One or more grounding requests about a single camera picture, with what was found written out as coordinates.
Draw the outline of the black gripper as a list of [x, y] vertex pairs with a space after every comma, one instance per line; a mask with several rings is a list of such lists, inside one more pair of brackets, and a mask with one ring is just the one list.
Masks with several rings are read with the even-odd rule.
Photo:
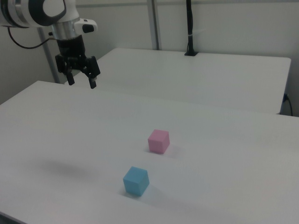
[[82, 35], [69, 40], [57, 40], [57, 44], [60, 51], [55, 56], [58, 72], [66, 76], [69, 85], [73, 85], [72, 69], [82, 70], [88, 77], [91, 89], [94, 89], [100, 69], [94, 56], [86, 58]]

